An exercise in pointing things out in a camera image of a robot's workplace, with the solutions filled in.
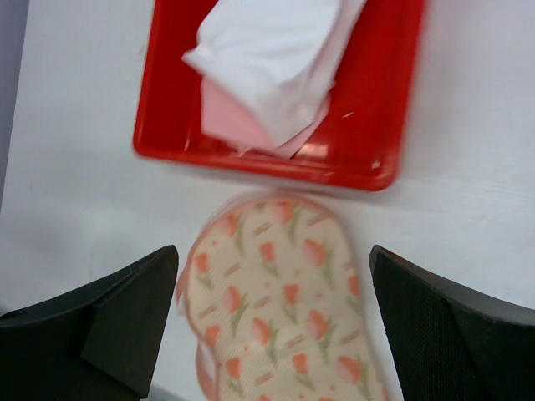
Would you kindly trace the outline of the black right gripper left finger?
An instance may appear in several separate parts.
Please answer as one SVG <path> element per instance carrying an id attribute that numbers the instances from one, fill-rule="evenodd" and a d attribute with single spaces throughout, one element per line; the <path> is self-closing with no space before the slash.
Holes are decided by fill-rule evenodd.
<path id="1" fill-rule="evenodd" d="M 1 316 L 3 400 L 149 396 L 178 272 L 164 246 L 106 277 Z"/>

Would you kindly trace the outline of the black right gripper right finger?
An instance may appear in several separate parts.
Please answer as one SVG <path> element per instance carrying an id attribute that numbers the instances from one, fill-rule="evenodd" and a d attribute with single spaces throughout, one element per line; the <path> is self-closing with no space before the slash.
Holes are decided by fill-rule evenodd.
<path id="1" fill-rule="evenodd" d="M 373 246 L 369 268 L 406 400 L 532 400 L 534 311 Z"/>

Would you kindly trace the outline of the pink tulip mesh laundry bag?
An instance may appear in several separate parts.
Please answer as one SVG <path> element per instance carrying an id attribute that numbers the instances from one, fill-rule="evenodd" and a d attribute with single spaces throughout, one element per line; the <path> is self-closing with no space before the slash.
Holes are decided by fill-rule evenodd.
<path id="1" fill-rule="evenodd" d="M 211 218 L 176 301 L 196 336 L 208 400 L 386 400 L 354 253 L 340 219 L 292 194 Z"/>

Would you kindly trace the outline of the pink bra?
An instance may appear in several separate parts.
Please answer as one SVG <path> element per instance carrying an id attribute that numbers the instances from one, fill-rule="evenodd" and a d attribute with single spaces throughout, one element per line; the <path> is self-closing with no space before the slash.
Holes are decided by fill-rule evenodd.
<path id="1" fill-rule="evenodd" d="M 305 145 L 329 111 L 325 99 L 314 122 L 292 138 L 276 145 L 254 116 L 210 79 L 201 80 L 201 132 L 240 151 L 257 150 L 289 159 Z"/>

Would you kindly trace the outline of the white bra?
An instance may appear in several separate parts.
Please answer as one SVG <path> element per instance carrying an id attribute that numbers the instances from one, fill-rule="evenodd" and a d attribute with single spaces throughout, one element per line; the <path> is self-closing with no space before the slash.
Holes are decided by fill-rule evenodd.
<path id="1" fill-rule="evenodd" d="M 239 102 L 276 145 L 310 126 L 363 1 L 219 1 L 182 60 Z"/>

